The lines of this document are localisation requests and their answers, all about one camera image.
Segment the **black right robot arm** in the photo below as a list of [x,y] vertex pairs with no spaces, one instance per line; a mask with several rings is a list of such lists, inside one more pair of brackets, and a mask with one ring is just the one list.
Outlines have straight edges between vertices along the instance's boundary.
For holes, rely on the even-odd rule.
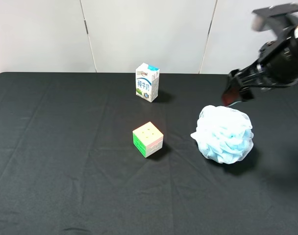
[[265,43],[257,60],[244,69],[232,70],[222,94],[224,106],[254,99],[252,88],[282,89],[298,83],[298,25],[281,31]]

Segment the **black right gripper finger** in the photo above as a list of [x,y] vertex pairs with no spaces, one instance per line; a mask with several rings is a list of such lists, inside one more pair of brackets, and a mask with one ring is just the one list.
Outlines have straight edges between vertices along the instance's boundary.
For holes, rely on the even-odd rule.
[[221,100],[225,107],[241,102],[240,86],[237,80],[228,77],[227,84],[222,94]]

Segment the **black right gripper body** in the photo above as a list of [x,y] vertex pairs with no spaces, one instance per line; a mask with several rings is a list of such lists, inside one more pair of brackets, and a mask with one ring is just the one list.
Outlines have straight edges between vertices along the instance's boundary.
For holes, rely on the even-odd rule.
[[254,99],[251,88],[272,90],[298,83],[298,42],[286,41],[278,47],[275,44],[275,41],[265,43],[256,61],[229,73],[228,77],[239,83],[241,100]]

